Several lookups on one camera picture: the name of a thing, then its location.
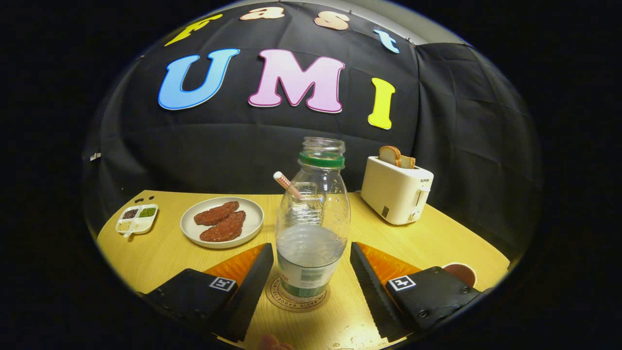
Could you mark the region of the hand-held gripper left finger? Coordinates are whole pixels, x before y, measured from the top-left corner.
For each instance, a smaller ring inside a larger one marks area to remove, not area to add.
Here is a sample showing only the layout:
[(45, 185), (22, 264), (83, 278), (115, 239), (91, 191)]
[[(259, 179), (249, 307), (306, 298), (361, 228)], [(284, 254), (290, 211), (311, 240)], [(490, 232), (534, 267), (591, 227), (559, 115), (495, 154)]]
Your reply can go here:
[(184, 269), (145, 301), (198, 332), (243, 341), (273, 262), (273, 246), (261, 244), (204, 272)]

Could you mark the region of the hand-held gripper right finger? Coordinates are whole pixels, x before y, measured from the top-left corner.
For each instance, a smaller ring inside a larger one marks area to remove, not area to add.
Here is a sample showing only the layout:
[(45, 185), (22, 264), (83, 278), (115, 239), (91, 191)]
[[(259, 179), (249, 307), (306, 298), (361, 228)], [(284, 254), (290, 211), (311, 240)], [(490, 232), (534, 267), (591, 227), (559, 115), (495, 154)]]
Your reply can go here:
[(435, 330), (483, 295), (444, 268), (422, 270), (361, 242), (351, 244), (349, 261), (380, 337), (388, 341)]

